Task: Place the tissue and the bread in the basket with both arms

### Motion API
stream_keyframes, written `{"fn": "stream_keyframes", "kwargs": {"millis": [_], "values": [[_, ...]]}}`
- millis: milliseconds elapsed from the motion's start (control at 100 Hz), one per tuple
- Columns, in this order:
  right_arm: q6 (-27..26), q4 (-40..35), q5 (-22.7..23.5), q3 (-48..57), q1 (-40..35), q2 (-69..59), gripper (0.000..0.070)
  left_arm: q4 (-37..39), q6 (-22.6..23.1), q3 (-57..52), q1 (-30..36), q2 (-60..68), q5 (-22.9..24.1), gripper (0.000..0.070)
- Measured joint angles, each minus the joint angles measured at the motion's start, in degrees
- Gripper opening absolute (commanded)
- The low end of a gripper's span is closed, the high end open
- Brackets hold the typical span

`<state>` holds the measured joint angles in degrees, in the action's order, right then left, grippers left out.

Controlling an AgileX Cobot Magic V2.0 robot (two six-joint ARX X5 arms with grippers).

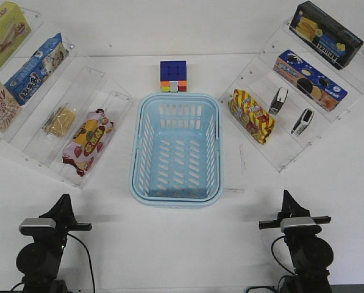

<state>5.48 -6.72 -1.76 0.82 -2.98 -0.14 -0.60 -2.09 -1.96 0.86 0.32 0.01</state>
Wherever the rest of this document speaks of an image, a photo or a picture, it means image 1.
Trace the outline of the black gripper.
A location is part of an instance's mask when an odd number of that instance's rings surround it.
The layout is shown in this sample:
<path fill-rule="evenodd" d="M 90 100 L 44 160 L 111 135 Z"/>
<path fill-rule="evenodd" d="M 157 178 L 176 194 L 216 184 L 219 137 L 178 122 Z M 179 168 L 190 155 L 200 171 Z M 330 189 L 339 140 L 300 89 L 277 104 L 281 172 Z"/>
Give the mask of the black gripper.
<path fill-rule="evenodd" d="M 40 215 L 41 219 L 52 219 L 55 222 L 53 228 L 42 228 L 40 237 L 51 237 L 57 233 L 68 233 L 69 231 L 90 231 L 91 223 L 78 223 L 73 213 L 71 197 L 63 194 L 56 204 L 45 214 Z"/>
<path fill-rule="evenodd" d="M 282 209 L 278 212 L 277 218 L 274 220 L 259 221 L 259 229 L 273 229 L 280 228 L 280 223 L 285 218 L 290 217 L 311 217 L 317 225 L 328 224 L 332 218 L 328 215 L 312 217 L 310 211 L 303 208 L 298 202 L 290 195 L 288 190 L 284 190 Z"/>

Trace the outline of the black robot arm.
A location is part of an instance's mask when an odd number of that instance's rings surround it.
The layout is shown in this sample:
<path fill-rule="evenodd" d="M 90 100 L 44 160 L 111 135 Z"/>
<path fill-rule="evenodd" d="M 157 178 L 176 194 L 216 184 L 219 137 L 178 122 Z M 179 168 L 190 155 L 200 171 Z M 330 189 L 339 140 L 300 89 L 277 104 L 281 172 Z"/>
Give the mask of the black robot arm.
<path fill-rule="evenodd" d="M 280 228 L 293 264 L 293 271 L 284 276 L 277 292 L 331 292 L 327 269 L 334 260 L 331 246 L 317 236 L 321 225 L 328 224 L 331 217 L 312 217 L 310 211 L 301 207 L 284 190 L 282 209 L 274 220 L 260 221 L 259 228 Z"/>
<path fill-rule="evenodd" d="M 47 213 L 24 219 L 19 231 L 34 241 L 16 258 L 16 266 L 24 274 L 23 292 L 68 292 L 65 281 L 57 278 L 67 237 L 70 231 L 91 229 L 91 223 L 76 221 L 69 194 L 63 194 Z"/>

